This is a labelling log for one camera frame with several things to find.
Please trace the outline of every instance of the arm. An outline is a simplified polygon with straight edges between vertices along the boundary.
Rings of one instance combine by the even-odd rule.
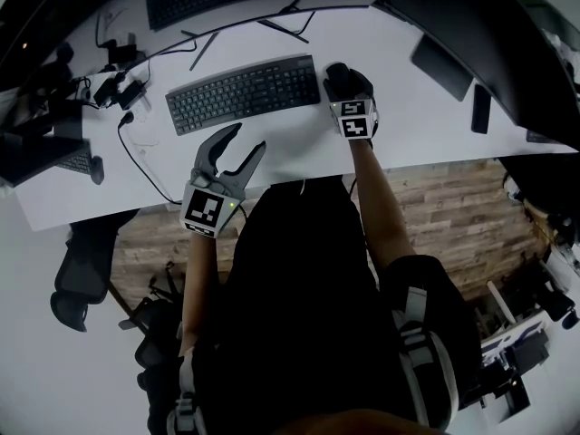
[[[218,260],[215,238],[191,236],[188,271],[183,295],[183,337],[179,356],[183,356],[198,340],[208,315],[210,291],[218,281]]]
[[[362,226],[372,263],[380,271],[395,259],[414,255],[399,203],[366,140],[350,140]]]

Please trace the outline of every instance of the person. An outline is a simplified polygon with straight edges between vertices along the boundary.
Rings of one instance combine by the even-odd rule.
[[[392,310],[425,286],[459,396],[479,368],[478,331],[440,262],[416,255],[370,142],[349,145],[360,215],[340,176],[272,186],[223,287],[216,240],[192,235],[179,357],[146,371],[151,433],[168,433],[191,354],[209,435],[440,433],[415,422]]]

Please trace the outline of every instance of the white desk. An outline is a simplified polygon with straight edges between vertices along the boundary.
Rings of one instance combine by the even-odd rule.
[[[278,23],[298,28],[305,18],[305,14],[285,16]],[[340,36],[344,27],[348,27],[348,40]],[[92,31],[92,24],[79,28],[71,38],[73,47],[83,37],[90,37],[92,42]],[[361,71],[374,83],[381,126],[373,142],[385,169],[572,151],[562,145],[526,143],[525,130],[514,127],[494,101],[488,135],[472,133],[469,127],[473,86],[465,100],[458,102],[413,66],[410,56],[421,32],[383,12],[372,8],[319,12],[304,37],[311,43],[301,43],[260,24],[245,24],[222,32],[193,72],[189,66],[195,53],[161,56],[151,61],[147,99],[152,111],[146,118],[125,126],[123,133],[140,144],[132,146],[127,140],[130,150],[172,198],[181,199],[198,145],[217,128],[178,137],[165,94],[215,73],[302,53],[314,57],[322,102],[244,120],[244,127],[218,162],[221,170],[235,170],[247,153],[265,140],[266,155],[249,188],[353,172],[348,145],[335,131],[322,86],[324,68],[337,61]],[[103,65],[104,61],[101,59],[96,65]],[[147,64],[136,68],[133,74],[146,79]],[[83,134],[91,140],[93,154],[103,158],[105,180],[96,186],[85,175],[54,168],[25,182],[16,193],[33,230],[164,202],[119,143],[116,126],[122,117],[121,109],[86,108],[83,115]]]

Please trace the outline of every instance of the monitor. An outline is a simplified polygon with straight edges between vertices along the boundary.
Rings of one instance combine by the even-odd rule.
[[[447,50],[518,126],[580,150],[574,85],[517,0],[382,0]]]

